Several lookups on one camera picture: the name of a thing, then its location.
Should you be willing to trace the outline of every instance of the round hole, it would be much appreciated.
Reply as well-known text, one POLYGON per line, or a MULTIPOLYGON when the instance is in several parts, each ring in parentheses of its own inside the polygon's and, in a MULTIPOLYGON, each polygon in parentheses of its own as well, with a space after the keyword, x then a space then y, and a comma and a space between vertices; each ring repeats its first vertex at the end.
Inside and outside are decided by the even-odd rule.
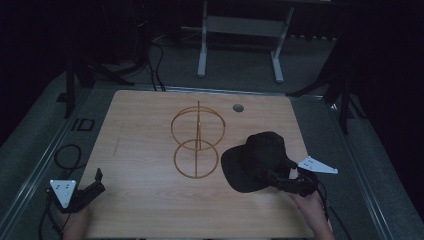
POLYGON ((244 107, 241 104, 234 104, 233 110, 236 111, 236 112, 243 112, 244 111, 244 107))

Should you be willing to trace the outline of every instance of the copper wire frame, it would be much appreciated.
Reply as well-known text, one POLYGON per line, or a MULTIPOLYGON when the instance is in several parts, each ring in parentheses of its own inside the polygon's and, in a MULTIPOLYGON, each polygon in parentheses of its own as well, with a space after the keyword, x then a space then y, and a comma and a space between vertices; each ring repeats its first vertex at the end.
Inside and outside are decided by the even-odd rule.
POLYGON ((172 133, 172 137, 179 144, 178 148, 175 150, 175 153, 174 153, 174 164, 175 164, 175 167, 177 168, 178 172, 180 172, 182 175, 184 175, 184 176, 186 176, 188 178, 198 179, 198 178, 207 177, 213 171, 215 171, 215 169, 216 169, 216 167, 218 166, 218 163, 219 163, 219 155, 218 155, 218 151, 216 150, 215 146, 219 142, 221 142, 222 138, 224 137, 225 127, 226 127, 226 125, 225 125, 224 118, 222 118, 221 115, 219 115, 219 113, 217 113, 215 110, 213 110, 211 108, 208 108, 208 107, 200 107, 200 103, 199 102, 197 102, 197 106, 196 107, 184 108, 183 110, 181 110, 180 112, 178 112, 175 115, 175 117, 172 119, 172 122, 171 122, 171 133, 172 133), (178 139, 176 138, 175 133, 174 133, 174 122, 175 122, 175 120, 178 117, 180 117, 180 116, 182 116, 184 114, 187 114, 187 113, 191 113, 191 112, 197 112, 196 139, 190 139, 190 140, 187 140, 185 142, 180 142, 180 141, 178 141, 178 139), (213 114, 213 115, 215 115, 215 116, 217 116, 217 117, 219 117, 221 119, 222 126, 223 126, 223 128, 222 128, 222 134, 221 134, 220 138, 215 143, 210 143, 210 142, 205 141, 205 140, 202 139, 202 135, 201 135, 201 122, 200 122, 200 112, 211 113, 211 114, 213 114), (192 148, 192 147, 186 146, 186 144, 189 143, 189 142, 195 142, 195 147, 192 148), (206 143, 208 145, 208 147, 202 148, 202 143, 206 143), (177 153, 178 153, 178 151, 180 150, 181 147, 195 152, 195 174, 194 174, 194 176, 189 175, 187 173, 184 173, 178 167, 178 164, 177 164, 177 153), (214 165, 214 167, 212 168, 211 171, 209 171, 208 173, 206 173, 204 175, 200 175, 199 176, 197 174, 197 154, 198 154, 198 151, 206 151, 206 150, 209 150, 209 149, 213 149, 215 151, 215 155, 216 155, 215 165, 214 165))

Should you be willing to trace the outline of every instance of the black cap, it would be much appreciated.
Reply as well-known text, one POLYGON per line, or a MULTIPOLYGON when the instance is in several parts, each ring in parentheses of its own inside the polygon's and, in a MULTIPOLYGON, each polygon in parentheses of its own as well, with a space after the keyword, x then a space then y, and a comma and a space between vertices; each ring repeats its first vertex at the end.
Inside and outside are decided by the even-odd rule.
POLYGON ((290 169, 297 167, 287 157, 284 138, 275 132, 249 136, 245 145, 222 154, 221 165, 230 186, 242 193, 276 187, 277 176, 288 178, 290 169))

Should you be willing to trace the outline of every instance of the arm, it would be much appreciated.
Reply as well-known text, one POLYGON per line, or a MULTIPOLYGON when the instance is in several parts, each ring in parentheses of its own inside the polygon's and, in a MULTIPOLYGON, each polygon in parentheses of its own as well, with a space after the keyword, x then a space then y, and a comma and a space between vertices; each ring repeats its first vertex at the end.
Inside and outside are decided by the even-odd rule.
POLYGON ((301 197, 297 194, 289 194, 289 196, 299 207, 308 226, 314 232, 316 240, 335 240, 325 217, 323 203, 318 192, 306 197, 301 197))
POLYGON ((85 239, 90 219, 90 210, 88 207, 71 215, 59 212, 59 218, 62 226, 65 224, 63 227, 63 240, 85 239))

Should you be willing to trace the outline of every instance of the white metal frame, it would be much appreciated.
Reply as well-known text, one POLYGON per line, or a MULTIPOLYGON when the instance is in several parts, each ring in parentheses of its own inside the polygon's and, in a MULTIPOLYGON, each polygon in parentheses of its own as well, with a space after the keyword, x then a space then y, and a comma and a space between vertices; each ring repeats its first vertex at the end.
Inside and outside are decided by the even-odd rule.
POLYGON ((274 67, 275 81, 282 83, 283 73, 280 65, 280 53, 286 38, 290 20, 293 15, 294 8, 291 7, 287 11, 285 21, 259 20, 232 18, 221 16, 208 16, 208 1, 203 1, 203 21, 202 21, 202 47, 200 49, 199 65, 197 76, 204 77, 206 74, 206 58, 208 47, 206 43, 208 32, 220 32, 231 34, 245 34, 255 36, 276 37, 279 39, 275 50, 271 51, 271 61, 274 67))

